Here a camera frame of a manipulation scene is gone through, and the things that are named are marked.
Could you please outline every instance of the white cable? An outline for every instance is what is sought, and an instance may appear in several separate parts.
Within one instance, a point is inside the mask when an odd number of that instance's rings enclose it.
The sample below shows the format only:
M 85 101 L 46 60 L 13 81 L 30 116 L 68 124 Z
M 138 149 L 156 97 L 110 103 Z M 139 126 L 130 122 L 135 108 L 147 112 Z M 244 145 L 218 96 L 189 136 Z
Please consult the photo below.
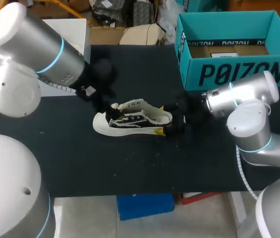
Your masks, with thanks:
M 238 165 L 238 170 L 239 170 L 239 173 L 240 173 L 240 176 L 241 178 L 243 179 L 243 182 L 247 188 L 247 190 L 250 192 L 250 194 L 257 200 L 258 197 L 257 195 L 254 193 L 254 191 L 251 189 L 251 187 L 249 186 L 247 180 L 246 180 L 246 177 L 244 175 L 244 171 L 243 171 L 243 167 L 241 167 L 241 161 L 240 161 L 240 155 L 239 155 L 239 149 L 238 147 L 236 146 L 236 158 L 237 158 L 237 165 Z

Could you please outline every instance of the teal cardboard box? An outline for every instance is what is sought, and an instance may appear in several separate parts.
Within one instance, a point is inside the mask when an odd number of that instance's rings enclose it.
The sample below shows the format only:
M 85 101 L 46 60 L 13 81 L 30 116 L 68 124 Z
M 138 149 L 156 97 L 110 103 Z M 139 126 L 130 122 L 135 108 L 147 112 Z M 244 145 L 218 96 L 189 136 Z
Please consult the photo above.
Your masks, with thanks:
M 222 11 L 227 8 L 228 0 L 176 0 L 183 5 L 185 12 Z
M 181 13 L 174 46 L 186 90 L 213 89 L 264 70 L 280 86 L 280 17 L 274 11 Z M 267 54 L 199 58 L 189 46 L 262 46 Z

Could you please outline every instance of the cardboard box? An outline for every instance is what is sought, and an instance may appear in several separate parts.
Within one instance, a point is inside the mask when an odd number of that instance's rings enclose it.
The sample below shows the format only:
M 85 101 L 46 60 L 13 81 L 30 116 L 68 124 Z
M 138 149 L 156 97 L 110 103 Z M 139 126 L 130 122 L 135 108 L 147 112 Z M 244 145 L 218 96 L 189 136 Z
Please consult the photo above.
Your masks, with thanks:
M 280 86 L 275 11 L 181 13 L 175 52 L 186 90 L 213 89 L 264 70 Z
M 229 0 L 228 11 L 274 10 L 280 16 L 280 0 Z
M 61 0 L 61 2 L 69 6 L 67 0 Z M 29 6 L 28 9 L 31 15 L 40 18 L 66 18 L 71 16 L 68 11 L 51 1 L 36 2 L 34 5 Z
M 69 0 L 71 9 L 77 12 L 86 11 L 90 8 L 89 0 Z
M 91 27 L 90 44 L 91 45 L 118 45 L 125 28 L 123 27 Z
M 205 12 L 226 9 L 226 0 L 176 0 L 184 6 L 185 12 Z

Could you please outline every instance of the black table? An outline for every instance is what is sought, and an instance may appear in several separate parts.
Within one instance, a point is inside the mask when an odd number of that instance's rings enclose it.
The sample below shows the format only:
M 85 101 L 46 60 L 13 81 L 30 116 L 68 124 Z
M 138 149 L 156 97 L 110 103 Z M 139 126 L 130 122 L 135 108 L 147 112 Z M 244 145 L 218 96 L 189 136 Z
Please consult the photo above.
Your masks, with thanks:
M 183 90 L 173 46 L 93 46 L 91 60 L 109 57 L 119 75 L 113 89 L 123 103 L 144 98 L 160 106 Z M 54 197 L 243 191 L 235 145 L 225 120 L 187 127 L 178 137 L 108 137 L 92 128 L 94 111 L 78 97 L 42 98 L 28 117 L 0 115 L 0 134 L 24 143 L 36 156 Z M 280 133 L 280 101 L 271 128 Z M 280 169 L 243 163 L 254 190 L 280 178 Z

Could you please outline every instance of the blue crate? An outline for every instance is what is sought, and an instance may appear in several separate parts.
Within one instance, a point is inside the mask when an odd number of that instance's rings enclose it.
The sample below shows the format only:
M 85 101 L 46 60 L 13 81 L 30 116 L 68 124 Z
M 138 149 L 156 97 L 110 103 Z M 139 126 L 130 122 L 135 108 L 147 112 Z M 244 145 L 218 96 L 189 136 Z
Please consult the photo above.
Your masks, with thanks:
M 174 199 L 171 194 L 117 196 L 117 206 L 120 220 L 124 221 L 171 212 Z

